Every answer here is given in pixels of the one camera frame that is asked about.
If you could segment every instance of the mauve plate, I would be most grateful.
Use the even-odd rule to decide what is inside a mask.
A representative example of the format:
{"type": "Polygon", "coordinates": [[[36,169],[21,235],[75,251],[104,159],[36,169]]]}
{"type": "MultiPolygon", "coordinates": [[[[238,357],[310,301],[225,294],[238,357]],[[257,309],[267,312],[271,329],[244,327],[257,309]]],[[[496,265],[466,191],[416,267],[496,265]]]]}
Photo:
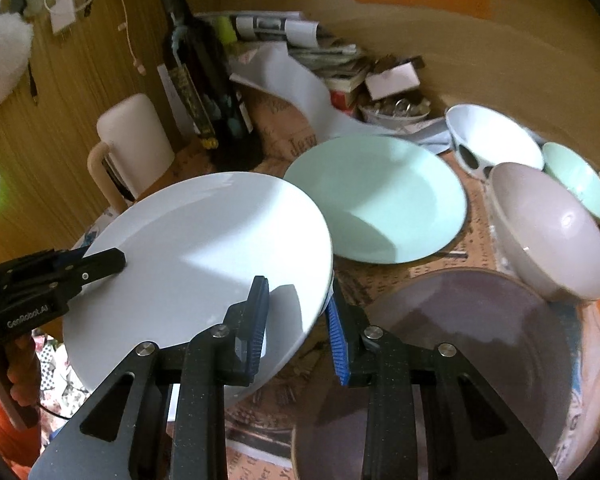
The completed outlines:
{"type": "MultiPolygon", "coordinates": [[[[490,270],[439,270],[367,311],[371,323],[402,341],[429,349],[456,345],[544,453],[553,452],[570,402],[571,362],[558,318],[534,291],[490,270]]],[[[299,480],[360,478],[367,390],[340,386],[327,354],[304,392],[293,447],[299,480]]]]}

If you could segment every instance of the pink bowl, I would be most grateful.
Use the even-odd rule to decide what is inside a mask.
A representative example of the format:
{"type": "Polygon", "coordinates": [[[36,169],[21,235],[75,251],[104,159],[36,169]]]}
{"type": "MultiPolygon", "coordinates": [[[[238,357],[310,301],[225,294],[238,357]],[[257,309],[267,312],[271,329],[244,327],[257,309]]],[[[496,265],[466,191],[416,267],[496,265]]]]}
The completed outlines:
{"type": "Polygon", "coordinates": [[[497,165],[488,180],[498,243],[546,300],[600,298],[600,229],[569,191],[542,171],[497,165]]]}

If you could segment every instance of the newspaper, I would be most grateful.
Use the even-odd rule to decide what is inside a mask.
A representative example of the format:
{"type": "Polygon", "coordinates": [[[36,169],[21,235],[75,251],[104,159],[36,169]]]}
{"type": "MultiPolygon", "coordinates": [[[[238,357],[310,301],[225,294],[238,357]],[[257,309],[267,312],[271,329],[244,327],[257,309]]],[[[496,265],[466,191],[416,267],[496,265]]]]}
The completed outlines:
{"type": "Polygon", "coordinates": [[[303,48],[325,48],[336,40],[320,23],[305,20],[301,12],[247,10],[197,14],[210,23],[219,16],[229,18],[238,39],[242,41],[286,41],[303,48]]]}

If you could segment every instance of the white mug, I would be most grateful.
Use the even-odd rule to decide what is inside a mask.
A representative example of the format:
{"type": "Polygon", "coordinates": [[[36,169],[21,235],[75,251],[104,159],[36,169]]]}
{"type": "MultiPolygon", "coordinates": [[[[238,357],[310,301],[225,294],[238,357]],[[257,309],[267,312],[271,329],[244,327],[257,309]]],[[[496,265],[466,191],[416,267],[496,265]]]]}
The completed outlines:
{"type": "Polygon", "coordinates": [[[145,94],[133,95],[104,112],[97,130],[102,141],[91,150],[87,167],[113,209],[122,213],[126,201],[107,175],[104,158],[108,156],[122,184],[138,198],[169,169],[175,153],[145,94]]]}

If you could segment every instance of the wine bottle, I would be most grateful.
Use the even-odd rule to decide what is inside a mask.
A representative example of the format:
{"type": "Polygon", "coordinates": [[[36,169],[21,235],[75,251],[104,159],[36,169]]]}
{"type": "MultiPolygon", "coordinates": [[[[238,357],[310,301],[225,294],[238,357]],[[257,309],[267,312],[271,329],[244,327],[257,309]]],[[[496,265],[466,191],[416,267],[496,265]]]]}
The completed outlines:
{"type": "Polygon", "coordinates": [[[247,171],[263,159],[262,142],[229,80],[222,44],[186,0],[161,0],[169,30],[164,63],[218,171],[247,171]]]}

